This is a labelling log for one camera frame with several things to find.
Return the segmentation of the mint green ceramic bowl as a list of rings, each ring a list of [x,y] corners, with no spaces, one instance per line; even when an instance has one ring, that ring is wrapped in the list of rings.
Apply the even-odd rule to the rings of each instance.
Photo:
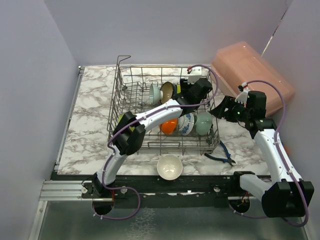
[[[213,124],[213,116],[209,112],[200,112],[194,116],[195,119],[195,132],[200,135],[206,135]]]

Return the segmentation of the brown beige bowl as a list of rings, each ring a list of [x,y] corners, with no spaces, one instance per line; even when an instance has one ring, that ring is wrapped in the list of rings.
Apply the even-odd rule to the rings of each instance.
[[[177,88],[173,83],[167,81],[161,86],[160,92],[162,93],[160,103],[164,104],[177,93]]]

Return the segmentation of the white blue floral bowl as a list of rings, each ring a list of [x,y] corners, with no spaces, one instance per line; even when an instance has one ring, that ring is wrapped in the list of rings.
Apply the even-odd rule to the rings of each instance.
[[[195,124],[195,117],[192,113],[187,113],[178,118],[177,131],[179,134],[186,136],[191,133]]]

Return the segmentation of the teal ringed dark rim bowl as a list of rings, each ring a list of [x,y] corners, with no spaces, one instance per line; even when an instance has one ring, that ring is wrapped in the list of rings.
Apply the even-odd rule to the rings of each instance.
[[[152,84],[150,86],[148,96],[149,96],[149,103],[151,105],[155,105],[161,100],[162,92],[156,85]]]

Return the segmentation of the orange bowl white inside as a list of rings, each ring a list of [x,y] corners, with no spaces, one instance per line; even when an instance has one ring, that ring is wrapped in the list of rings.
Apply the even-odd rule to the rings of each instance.
[[[158,127],[163,134],[170,135],[176,129],[177,124],[178,124],[178,118],[173,118],[163,122]]]

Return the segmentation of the grey wire dish rack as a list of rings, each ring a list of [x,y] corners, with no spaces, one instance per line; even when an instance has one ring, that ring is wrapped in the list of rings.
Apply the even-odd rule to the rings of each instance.
[[[201,77],[199,82],[199,100],[185,100],[181,94],[174,94],[166,103],[161,104],[149,111],[133,114],[131,111],[124,113],[120,123],[118,123],[111,133],[111,138],[107,142],[107,147],[111,150],[111,156],[129,156],[138,152],[143,144],[147,131],[164,123],[165,121],[179,118],[185,114],[192,113],[200,106],[209,103],[217,94],[219,81],[217,74],[208,66],[195,64],[188,68],[202,67],[213,74],[216,87],[213,89],[212,83]]]

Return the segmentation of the lime green square bowl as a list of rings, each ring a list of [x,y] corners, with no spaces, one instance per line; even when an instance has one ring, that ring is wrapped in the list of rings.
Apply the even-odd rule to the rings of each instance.
[[[120,123],[121,119],[123,118],[124,114],[121,114],[119,117],[118,117],[118,120],[117,122]],[[130,126],[129,129],[133,132],[135,130],[135,127],[134,126]]]

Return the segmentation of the cream white plain bowl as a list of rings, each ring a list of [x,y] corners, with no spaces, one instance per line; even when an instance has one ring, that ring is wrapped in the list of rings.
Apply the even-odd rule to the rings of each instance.
[[[174,155],[163,155],[157,162],[157,173],[167,181],[176,180],[183,172],[182,161]]]

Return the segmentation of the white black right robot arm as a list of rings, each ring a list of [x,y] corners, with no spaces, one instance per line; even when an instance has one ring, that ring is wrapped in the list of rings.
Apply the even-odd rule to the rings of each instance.
[[[310,181],[304,181],[293,167],[276,131],[277,125],[266,117],[266,102],[266,94],[254,90],[248,92],[246,103],[225,96],[217,107],[210,110],[217,119],[245,124],[260,148],[271,176],[271,182],[267,183],[252,172],[235,173],[229,189],[236,196],[246,191],[252,194],[261,201],[269,218],[307,216],[314,186]]]

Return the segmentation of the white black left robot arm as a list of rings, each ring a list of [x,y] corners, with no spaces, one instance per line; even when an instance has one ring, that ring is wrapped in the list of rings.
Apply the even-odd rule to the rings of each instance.
[[[137,114],[126,112],[107,143],[110,153],[102,169],[92,177],[94,193],[101,198],[110,193],[110,184],[115,181],[118,170],[128,156],[140,150],[148,131],[168,120],[192,113],[208,102],[207,94],[212,90],[212,83],[200,78],[189,89],[158,107]]]

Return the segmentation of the yellow green round bowl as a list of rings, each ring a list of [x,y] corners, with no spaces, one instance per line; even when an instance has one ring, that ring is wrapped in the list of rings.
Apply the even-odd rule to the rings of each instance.
[[[174,87],[174,94],[180,94],[181,93],[181,86],[179,84],[175,84]]]

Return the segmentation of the pink translucent plastic storage box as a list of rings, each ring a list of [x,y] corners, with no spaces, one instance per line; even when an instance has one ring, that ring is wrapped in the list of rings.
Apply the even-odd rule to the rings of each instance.
[[[274,85],[286,104],[294,98],[292,85],[245,41],[218,49],[211,66],[217,75],[218,88],[226,96],[237,97],[239,85],[261,80]]]

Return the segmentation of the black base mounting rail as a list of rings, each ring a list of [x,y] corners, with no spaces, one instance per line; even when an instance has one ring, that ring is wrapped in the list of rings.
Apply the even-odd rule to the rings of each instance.
[[[99,195],[92,176],[58,176],[51,181],[81,181],[81,200],[93,203],[99,212],[112,208],[227,208],[229,202],[249,207],[253,198],[235,186],[233,175],[180,176],[165,180],[157,175],[118,175],[109,189]]]

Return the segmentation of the aluminium extrusion frame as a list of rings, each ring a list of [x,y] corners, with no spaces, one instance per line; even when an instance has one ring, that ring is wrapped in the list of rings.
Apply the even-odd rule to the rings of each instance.
[[[80,201],[82,184],[76,180],[44,181],[40,191],[40,201]]]

